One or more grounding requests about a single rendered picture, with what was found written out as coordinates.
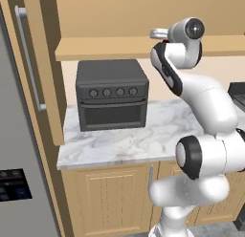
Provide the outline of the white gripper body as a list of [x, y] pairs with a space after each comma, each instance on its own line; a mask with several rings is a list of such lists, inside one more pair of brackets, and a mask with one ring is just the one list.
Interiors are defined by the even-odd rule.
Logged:
[[150, 37], [152, 39], [168, 39], [168, 29], [152, 29]]

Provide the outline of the grey fridge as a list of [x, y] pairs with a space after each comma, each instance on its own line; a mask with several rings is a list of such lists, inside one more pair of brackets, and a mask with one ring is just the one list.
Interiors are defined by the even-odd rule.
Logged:
[[0, 237], [61, 237], [1, 3]]

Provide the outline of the dark grey toaster oven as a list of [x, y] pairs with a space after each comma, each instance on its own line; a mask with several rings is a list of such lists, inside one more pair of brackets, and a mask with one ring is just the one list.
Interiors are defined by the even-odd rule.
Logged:
[[78, 63], [81, 131], [145, 127], [149, 81], [136, 59]]

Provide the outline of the tan base cabinet door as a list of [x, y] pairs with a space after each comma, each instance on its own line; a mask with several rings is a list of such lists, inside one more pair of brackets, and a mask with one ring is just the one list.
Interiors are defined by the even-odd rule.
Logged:
[[75, 173], [76, 237], [148, 231], [147, 164]]
[[230, 184], [228, 197], [219, 204], [197, 206], [188, 216], [188, 226], [203, 226], [232, 222], [245, 203], [245, 171], [227, 173]]

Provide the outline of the tan wall cabinet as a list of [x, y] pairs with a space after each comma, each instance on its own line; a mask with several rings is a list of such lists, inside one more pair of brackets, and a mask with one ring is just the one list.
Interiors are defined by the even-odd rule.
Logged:
[[245, 0], [48, 0], [58, 16], [58, 60], [145, 58], [149, 32], [187, 17], [205, 24], [203, 55], [245, 55]]

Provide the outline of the black hob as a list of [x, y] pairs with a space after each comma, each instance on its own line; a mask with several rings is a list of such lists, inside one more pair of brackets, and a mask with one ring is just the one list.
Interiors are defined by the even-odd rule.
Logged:
[[234, 104], [245, 113], [245, 82], [231, 82], [228, 94]]

